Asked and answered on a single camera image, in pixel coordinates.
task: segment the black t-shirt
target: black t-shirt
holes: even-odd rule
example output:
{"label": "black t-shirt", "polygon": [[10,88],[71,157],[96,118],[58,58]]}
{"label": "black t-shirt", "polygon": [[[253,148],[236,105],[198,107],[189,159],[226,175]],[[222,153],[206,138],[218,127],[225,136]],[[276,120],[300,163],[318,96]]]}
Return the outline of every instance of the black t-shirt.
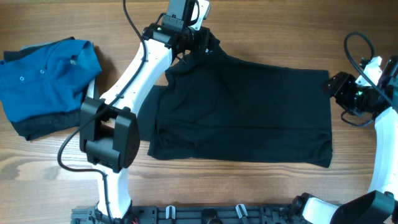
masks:
{"label": "black t-shirt", "polygon": [[208,53],[185,60],[166,71],[169,85],[154,87],[139,112],[148,155],[329,167],[327,71],[245,62],[214,37]]}

